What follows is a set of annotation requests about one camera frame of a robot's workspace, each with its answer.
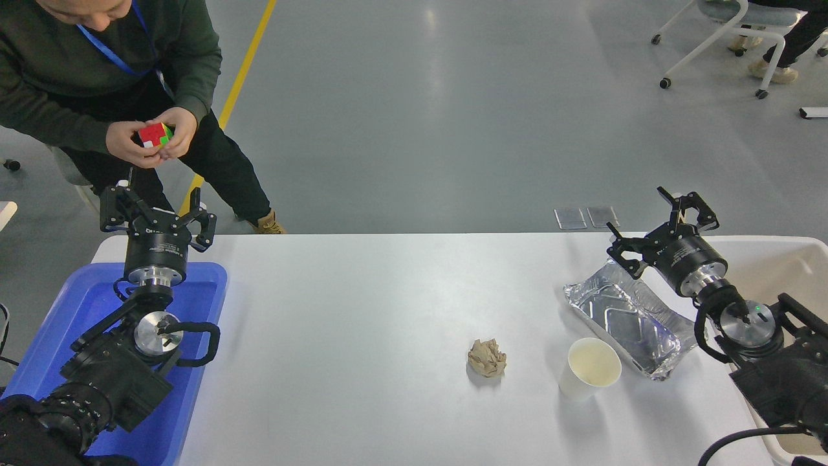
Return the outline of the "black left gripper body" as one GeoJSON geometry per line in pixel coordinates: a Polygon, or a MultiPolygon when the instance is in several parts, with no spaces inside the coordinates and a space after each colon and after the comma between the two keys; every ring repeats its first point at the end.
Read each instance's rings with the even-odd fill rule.
{"type": "Polygon", "coordinates": [[[192,234],[186,228],[141,219],[133,221],[128,230],[124,271],[134,272],[148,267],[165,267],[186,272],[188,248],[192,234]]]}

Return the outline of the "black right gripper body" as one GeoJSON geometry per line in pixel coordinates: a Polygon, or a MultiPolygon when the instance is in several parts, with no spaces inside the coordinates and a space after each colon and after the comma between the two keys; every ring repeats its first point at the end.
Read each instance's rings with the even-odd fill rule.
{"type": "Polygon", "coordinates": [[[695,296],[708,284],[722,280],[728,264],[702,237],[680,235],[656,247],[655,268],[675,294],[695,296]]]}

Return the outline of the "person's right hand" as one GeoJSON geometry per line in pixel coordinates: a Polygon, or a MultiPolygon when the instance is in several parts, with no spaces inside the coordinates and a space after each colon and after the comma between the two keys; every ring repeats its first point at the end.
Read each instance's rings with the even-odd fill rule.
{"type": "Polygon", "coordinates": [[[107,127],[105,145],[107,151],[113,157],[130,163],[137,168],[151,169],[162,165],[169,160],[169,157],[160,148],[145,148],[133,142],[133,135],[145,129],[154,120],[147,122],[121,121],[113,122],[107,127]]]}

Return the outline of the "person's left hand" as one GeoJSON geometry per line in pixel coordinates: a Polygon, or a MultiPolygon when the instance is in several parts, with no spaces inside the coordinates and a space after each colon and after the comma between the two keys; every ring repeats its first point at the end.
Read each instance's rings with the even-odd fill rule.
{"type": "Polygon", "coordinates": [[[194,139],[199,125],[199,121],[195,118],[195,115],[188,109],[175,106],[165,110],[156,118],[146,121],[147,125],[159,123],[171,128],[173,130],[173,136],[166,145],[163,145],[157,151],[157,156],[162,161],[180,159],[185,156],[190,149],[190,144],[194,139]]]}

